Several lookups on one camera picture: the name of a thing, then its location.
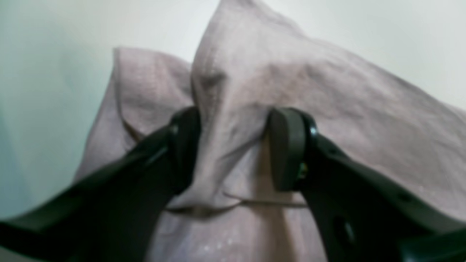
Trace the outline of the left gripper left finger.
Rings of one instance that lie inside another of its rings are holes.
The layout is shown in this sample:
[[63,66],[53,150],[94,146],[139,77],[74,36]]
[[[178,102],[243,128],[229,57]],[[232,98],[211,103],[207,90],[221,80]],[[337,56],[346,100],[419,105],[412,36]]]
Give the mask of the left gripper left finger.
[[193,182],[201,123],[187,107],[129,153],[1,222],[1,246],[47,262],[142,262],[158,218]]

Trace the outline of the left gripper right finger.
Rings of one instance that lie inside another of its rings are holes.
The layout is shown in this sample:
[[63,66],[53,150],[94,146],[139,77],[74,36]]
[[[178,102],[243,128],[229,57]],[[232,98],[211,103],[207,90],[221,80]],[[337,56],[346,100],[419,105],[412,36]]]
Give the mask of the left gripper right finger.
[[360,164],[309,114],[268,116],[273,186],[305,199],[330,262],[464,262],[465,223]]

